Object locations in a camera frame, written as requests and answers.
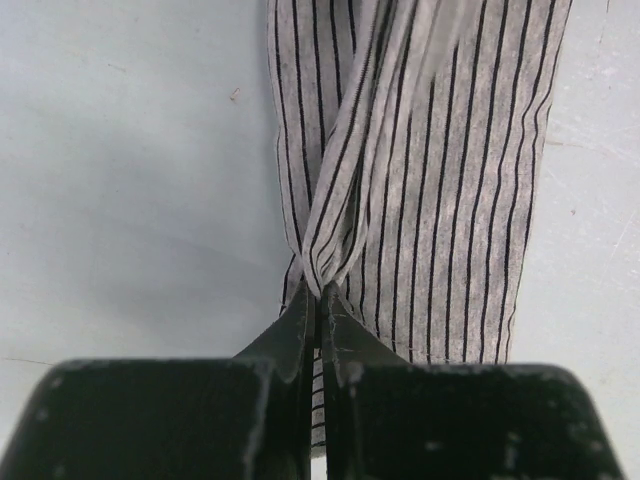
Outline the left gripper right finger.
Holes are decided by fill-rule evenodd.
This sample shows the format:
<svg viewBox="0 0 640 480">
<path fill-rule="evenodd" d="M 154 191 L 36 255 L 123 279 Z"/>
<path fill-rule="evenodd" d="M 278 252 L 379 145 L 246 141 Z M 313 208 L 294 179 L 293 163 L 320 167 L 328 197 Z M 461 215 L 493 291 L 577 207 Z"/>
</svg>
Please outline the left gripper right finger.
<svg viewBox="0 0 640 480">
<path fill-rule="evenodd" d="M 332 479 L 620 479 L 583 385 L 552 365 L 411 364 L 322 297 Z"/>
</svg>

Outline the grey striped underwear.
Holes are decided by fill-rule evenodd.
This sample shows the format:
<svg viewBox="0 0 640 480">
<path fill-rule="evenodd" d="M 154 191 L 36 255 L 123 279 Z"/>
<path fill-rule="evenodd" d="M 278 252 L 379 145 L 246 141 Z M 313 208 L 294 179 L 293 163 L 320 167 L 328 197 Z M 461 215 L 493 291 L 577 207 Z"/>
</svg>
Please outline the grey striped underwear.
<svg viewBox="0 0 640 480">
<path fill-rule="evenodd" d="M 406 361 L 508 360 L 568 1 L 270 1 L 281 301 Z"/>
</svg>

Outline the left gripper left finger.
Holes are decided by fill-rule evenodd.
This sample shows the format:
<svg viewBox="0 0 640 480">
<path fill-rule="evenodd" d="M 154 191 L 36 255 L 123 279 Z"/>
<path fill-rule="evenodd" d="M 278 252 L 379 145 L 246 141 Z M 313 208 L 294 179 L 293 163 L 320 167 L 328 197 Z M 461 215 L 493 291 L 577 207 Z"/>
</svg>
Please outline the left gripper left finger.
<svg viewBox="0 0 640 480">
<path fill-rule="evenodd" d="M 236 356 L 52 367 L 1 461 L 5 479 L 306 479 L 315 301 Z"/>
</svg>

